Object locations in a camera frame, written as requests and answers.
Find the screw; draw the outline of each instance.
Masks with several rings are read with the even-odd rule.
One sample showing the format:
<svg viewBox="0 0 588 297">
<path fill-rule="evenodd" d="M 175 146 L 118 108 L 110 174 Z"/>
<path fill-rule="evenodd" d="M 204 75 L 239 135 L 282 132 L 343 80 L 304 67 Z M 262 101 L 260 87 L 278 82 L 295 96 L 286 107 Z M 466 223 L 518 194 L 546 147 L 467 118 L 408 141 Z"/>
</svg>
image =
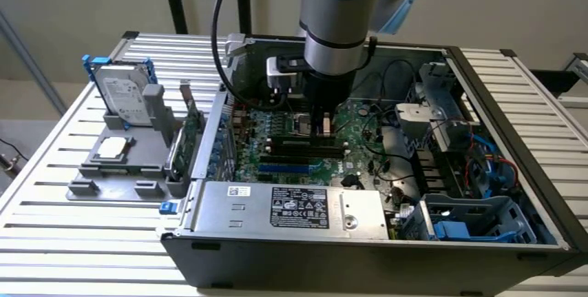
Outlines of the screw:
<svg viewBox="0 0 588 297">
<path fill-rule="evenodd" d="M 431 114 L 432 114 L 434 116 L 439 116 L 439 117 L 443 116 L 443 112 L 442 112 L 440 109 L 432 109 L 432 110 L 431 110 Z"/>
</svg>

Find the white wall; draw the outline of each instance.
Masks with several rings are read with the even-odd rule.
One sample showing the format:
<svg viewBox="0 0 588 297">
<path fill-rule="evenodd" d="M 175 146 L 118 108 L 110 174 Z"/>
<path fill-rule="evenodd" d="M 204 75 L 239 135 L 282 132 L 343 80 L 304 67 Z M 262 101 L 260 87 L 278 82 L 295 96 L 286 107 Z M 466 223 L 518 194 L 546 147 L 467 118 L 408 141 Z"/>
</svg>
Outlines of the white wall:
<svg viewBox="0 0 588 297">
<path fill-rule="evenodd" d="M 254 32 L 296 32 L 300 0 L 252 0 Z M 215 0 L 184 0 L 188 29 L 210 34 Z M 226 0 L 220 33 L 238 31 L 236 0 Z M 84 53 L 108 54 L 126 30 L 172 32 L 167 0 L 0 0 L 46 75 L 86 81 Z M 560 68 L 588 52 L 584 0 L 418 0 L 400 34 L 387 41 L 510 48 L 532 68 Z M 0 39 L 0 79 L 30 78 Z"/>
</svg>

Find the power supply label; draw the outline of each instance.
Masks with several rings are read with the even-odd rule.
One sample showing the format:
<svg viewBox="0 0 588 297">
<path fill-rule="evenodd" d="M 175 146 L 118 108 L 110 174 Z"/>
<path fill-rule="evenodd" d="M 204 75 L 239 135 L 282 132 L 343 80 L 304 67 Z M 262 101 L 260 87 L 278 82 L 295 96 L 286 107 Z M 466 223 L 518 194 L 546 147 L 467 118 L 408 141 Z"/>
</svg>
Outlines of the power supply label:
<svg viewBox="0 0 588 297">
<path fill-rule="evenodd" d="M 270 223 L 275 227 L 330 229 L 327 190 L 272 188 Z"/>
</svg>

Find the motherboard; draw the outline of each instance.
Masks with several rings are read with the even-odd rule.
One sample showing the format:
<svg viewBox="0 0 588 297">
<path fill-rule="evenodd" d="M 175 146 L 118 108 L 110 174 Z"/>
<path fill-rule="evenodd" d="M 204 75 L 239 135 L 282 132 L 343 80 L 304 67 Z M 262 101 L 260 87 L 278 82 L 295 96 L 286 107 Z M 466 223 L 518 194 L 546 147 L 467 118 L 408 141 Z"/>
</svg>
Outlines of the motherboard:
<svg viewBox="0 0 588 297">
<path fill-rule="evenodd" d="M 284 161 L 286 157 L 268 153 L 268 141 L 275 138 L 296 141 L 298 137 L 308 137 L 308 114 L 294 110 L 262 112 L 236 108 L 234 128 L 239 158 L 235 181 L 340 187 L 347 176 L 358 176 L 363 188 L 379 190 L 383 181 L 375 177 L 374 171 L 386 164 L 364 146 L 368 144 L 371 149 L 383 151 L 382 130 L 375 119 L 370 119 L 375 110 L 383 109 L 360 100 L 351 99 L 340 105 L 331 133 L 331 148 L 335 152 L 342 151 L 340 156 L 336 153 L 331 157 L 340 158 L 311 156 Z"/>
</svg>

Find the metal grate surface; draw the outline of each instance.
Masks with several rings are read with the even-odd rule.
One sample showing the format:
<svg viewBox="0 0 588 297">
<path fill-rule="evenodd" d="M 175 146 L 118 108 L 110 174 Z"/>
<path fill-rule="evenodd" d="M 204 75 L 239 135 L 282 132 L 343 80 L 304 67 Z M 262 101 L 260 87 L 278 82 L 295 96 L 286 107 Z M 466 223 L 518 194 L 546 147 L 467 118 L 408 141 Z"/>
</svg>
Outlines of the metal grate surface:
<svg viewBox="0 0 588 297">
<path fill-rule="evenodd" d="M 219 79 L 208 38 L 142 34 L 134 41 L 122 41 L 112 56 L 152 58 L 160 83 L 167 87 L 166 103 L 174 107 L 176 116 L 186 114 L 176 90 L 180 79 L 198 82 L 194 94 L 199 108 L 210 108 L 210 94 Z M 308 296 L 256 291 L 211 292 L 188 286 L 155 233 L 160 227 L 178 226 L 179 219 L 160 218 L 158 203 L 66 199 L 67 183 L 76 176 L 76 167 L 104 128 L 103 113 L 104 104 L 94 86 L 88 85 L 0 198 L 0 294 Z M 558 121 L 554 122 L 555 127 L 560 127 Z M 534 128 L 530 133 L 527 137 L 540 137 L 534 134 L 538 133 Z M 584 216 L 588 215 L 588 204 L 584 204 L 588 202 L 582 200 L 588 194 L 586 185 L 559 183 L 564 183 L 560 191 L 566 199 L 578 202 L 578 213 L 584 211 Z M 586 296 L 587 277 L 588 267 L 583 267 L 563 278 L 532 278 L 500 296 Z"/>
<path fill-rule="evenodd" d="M 506 57 L 498 50 L 463 51 L 524 144 L 588 229 L 586 129 L 518 58 Z"/>
</svg>

